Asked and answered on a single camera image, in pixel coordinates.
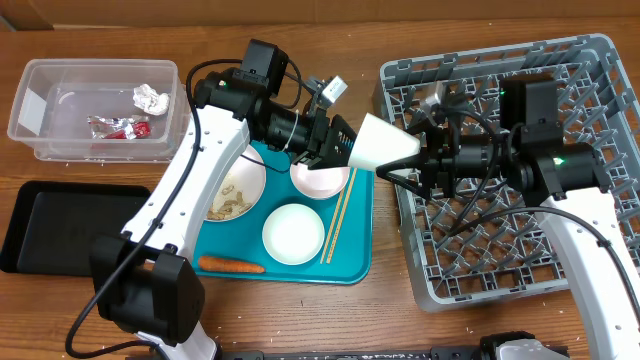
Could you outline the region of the small white cup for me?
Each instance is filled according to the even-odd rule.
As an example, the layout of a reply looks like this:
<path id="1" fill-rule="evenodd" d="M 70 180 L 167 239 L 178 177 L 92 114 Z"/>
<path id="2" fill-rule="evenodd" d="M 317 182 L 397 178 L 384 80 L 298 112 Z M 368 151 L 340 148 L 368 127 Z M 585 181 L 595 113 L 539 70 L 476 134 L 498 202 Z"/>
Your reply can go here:
<path id="1" fill-rule="evenodd" d="M 419 153 L 420 140 L 391 123 L 367 113 L 357 133 L 348 166 L 366 171 Z"/>

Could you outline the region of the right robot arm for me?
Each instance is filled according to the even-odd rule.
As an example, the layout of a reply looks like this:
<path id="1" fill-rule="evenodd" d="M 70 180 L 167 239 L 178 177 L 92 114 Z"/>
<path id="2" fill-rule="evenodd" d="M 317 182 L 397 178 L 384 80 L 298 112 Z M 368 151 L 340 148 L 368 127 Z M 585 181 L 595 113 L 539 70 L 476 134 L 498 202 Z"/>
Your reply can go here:
<path id="1" fill-rule="evenodd" d="M 426 144 L 377 166 L 376 174 L 428 199 L 455 195 L 463 178 L 499 175 L 518 191 L 519 213 L 535 216 L 554 247 L 595 359 L 639 356 L 639 274 L 620 230 L 612 182 L 588 143 L 568 144 L 548 74 L 501 81 L 499 128 L 473 111 L 465 93 L 430 86 L 407 133 Z"/>

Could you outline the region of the white medium bowl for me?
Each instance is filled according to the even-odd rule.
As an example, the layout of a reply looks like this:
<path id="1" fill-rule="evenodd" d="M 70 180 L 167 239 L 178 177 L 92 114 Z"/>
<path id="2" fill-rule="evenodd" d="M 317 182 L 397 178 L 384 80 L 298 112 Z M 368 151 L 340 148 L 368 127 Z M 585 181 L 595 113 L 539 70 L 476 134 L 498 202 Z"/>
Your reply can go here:
<path id="1" fill-rule="evenodd" d="M 267 253 L 277 262 L 296 266 L 311 261 L 324 243 L 320 216 L 302 204 L 286 204 L 265 220 L 262 239 Z"/>

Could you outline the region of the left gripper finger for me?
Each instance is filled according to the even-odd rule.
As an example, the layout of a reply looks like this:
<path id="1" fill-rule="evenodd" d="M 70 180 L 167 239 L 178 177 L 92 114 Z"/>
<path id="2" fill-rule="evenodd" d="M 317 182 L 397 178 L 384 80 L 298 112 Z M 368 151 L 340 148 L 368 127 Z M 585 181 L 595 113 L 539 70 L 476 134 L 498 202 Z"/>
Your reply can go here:
<path id="1" fill-rule="evenodd" d="M 335 132 L 336 150 L 350 154 L 357 137 L 355 130 L 340 115 L 332 118 L 331 128 Z"/>
<path id="2" fill-rule="evenodd" d="M 348 165 L 350 153 L 348 151 L 332 150 L 324 155 L 319 155 L 307 163 L 310 170 L 328 168 L 340 168 Z"/>

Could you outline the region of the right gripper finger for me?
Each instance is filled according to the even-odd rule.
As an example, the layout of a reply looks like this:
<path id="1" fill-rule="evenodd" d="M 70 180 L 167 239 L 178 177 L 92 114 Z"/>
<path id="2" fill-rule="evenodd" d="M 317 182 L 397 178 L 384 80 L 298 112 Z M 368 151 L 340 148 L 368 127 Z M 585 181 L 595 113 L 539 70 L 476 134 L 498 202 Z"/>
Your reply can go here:
<path id="1" fill-rule="evenodd" d="M 431 199 L 431 189 L 429 187 L 425 187 L 419 181 L 411 180 L 410 178 L 402 177 L 396 174 L 390 174 L 388 177 L 388 181 L 425 200 Z"/>
<path id="2" fill-rule="evenodd" d="M 375 172 L 379 178 L 392 181 L 406 179 L 412 172 L 422 170 L 429 162 L 430 155 L 427 150 L 420 150 L 410 155 L 389 163 L 380 165 Z"/>

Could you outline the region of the white napkin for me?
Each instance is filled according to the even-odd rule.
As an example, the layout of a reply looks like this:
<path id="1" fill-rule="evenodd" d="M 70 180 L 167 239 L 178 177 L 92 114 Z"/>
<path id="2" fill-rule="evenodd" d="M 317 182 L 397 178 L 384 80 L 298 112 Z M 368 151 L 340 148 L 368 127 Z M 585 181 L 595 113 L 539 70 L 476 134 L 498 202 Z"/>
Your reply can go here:
<path id="1" fill-rule="evenodd" d="M 158 93 L 148 84 L 142 84 L 133 89 L 134 106 L 144 113 L 161 116 L 165 114 L 170 105 L 170 96 L 167 93 Z"/>

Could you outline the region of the pink bowl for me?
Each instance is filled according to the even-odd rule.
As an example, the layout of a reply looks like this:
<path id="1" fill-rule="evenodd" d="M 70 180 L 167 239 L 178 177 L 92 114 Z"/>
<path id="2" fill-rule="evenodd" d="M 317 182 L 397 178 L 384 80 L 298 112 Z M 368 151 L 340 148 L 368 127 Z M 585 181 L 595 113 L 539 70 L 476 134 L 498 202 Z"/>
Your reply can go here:
<path id="1" fill-rule="evenodd" d="M 310 170 L 305 164 L 292 165 L 290 178 L 294 187 L 306 197 L 324 200 L 340 193 L 349 179 L 350 168 Z"/>

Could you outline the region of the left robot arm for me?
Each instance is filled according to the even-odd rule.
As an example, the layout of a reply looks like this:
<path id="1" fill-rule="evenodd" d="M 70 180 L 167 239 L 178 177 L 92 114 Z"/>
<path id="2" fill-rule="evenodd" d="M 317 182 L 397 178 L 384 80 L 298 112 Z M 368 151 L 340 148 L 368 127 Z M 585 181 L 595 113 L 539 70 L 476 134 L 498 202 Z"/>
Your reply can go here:
<path id="1" fill-rule="evenodd" d="M 312 169 L 343 167 L 355 131 L 327 111 L 346 90 L 338 77 L 301 82 L 301 113 L 276 102 L 292 61 L 277 46 L 252 40 L 240 59 L 204 63 L 186 79 L 187 131 L 163 177 L 138 213 L 90 251 L 95 288 L 89 308 L 133 334 L 155 359 L 214 359 L 216 342 L 200 317 L 205 290 L 191 261 L 200 228 L 234 162 L 254 141 Z"/>

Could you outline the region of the red foil snack wrapper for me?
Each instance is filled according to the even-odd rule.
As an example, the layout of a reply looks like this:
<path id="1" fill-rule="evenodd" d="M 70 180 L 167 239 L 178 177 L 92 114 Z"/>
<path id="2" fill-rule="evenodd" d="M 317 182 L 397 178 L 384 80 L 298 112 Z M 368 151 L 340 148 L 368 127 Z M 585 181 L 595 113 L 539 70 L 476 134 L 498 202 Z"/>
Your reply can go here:
<path id="1" fill-rule="evenodd" d="M 94 139 L 133 140 L 151 135 L 148 116 L 130 117 L 89 116 L 87 123 Z"/>

